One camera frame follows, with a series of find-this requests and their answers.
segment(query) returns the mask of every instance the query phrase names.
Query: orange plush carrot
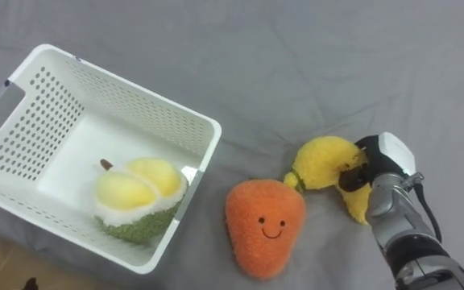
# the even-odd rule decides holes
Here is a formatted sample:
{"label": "orange plush carrot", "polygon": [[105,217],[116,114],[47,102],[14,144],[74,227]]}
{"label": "orange plush carrot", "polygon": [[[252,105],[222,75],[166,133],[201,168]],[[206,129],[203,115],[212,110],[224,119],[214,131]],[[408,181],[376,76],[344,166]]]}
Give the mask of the orange plush carrot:
{"label": "orange plush carrot", "polygon": [[225,211],[239,266],[262,280],[281,273],[304,225],[304,198],[276,180],[249,180],[230,191]]}

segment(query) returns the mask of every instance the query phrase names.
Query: metal robot arm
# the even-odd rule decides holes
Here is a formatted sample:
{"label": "metal robot arm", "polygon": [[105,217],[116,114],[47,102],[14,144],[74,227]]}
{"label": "metal robot arm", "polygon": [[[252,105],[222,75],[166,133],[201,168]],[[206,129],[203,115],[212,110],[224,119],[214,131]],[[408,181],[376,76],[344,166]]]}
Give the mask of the metal robot arm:
{"label": "metal robot arm", "polygon": [[[424,179],[410,150],[390,133],[368,136],[357,145],[367,154],[360,179],[371,182],[367,221],[398,290],[464,290],[464,270],[441,245],[441,233],[425,202]],[[415,191],[434,232],[409,199]]]}

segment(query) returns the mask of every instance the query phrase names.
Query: yellow plush banana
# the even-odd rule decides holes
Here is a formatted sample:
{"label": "yellow plush banana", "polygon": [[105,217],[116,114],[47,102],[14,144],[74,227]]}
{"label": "yellow plush banana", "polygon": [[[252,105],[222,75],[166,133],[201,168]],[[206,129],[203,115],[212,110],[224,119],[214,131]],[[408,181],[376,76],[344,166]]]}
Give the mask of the yellow plush banana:
{"label": "yellow plush banana", "polygon": [[187,189],[185,176],[160,158],[138,158],[113,166],[96,181],[96,219],[116,238],[143,243],[169,226]]}
{"label": "yellow plush banana", "polygon": [[350,216],[366,225],[365,212],[371,187],[362,184],[347,192],[338,184],[342,172],[367,162],[365,153],[355,143],[339,136],[320,136],[309,140],[297,152],[292,170],[284,176],[284,183],[301,193],[308,189],[334,186],[342,196]]}

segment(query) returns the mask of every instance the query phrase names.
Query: gray fabric surface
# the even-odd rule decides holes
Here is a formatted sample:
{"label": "gray fabric surface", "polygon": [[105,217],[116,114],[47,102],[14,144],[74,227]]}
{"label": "gray fabric surface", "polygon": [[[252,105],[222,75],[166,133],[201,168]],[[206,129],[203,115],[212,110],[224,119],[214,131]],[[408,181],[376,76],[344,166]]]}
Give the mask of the gray fabric surface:
{"label": "gray fabric surface", "polygon": [[391,289],[369,227],[334,192],[309,193],[287,269],[238,270],[228,190],[280,178],[306,140],[390,131],[425,174],[464,265],[464,1],[0,0],[0,84],[50,43],[216,118],[222,141],[157,271],[136,276],[0,210],[0,235],[134,289]]}

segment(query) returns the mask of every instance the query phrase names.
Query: stuffed toy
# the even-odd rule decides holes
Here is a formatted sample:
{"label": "stuffed toy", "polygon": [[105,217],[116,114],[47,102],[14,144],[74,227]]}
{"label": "stuffed toy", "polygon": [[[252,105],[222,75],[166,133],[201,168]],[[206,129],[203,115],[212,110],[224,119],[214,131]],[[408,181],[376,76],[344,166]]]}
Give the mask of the stuffed toy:
{"label": "stuffed toy", "polygon": [[334,186],[350,216],[366,225],[371,186],[359,175],[360,168],[366,164],[364,151],[355,143],[337,136],[321,136],[308,141],[298,151],[284,183],[300,193]]}
{"label": "stuffed toy", "polygon": [[280,274],[304,225],[304,198],[278,180],[248,180],[232,188],[225,212],[238,265],[260,280]]}
{"label": "stuffed toy", "polygon": [[188,187],[185,176],[164,159],[138,158],[122,166],[102,159],[94,215],[103,230],[128,242],[146,243],[172,221]]}

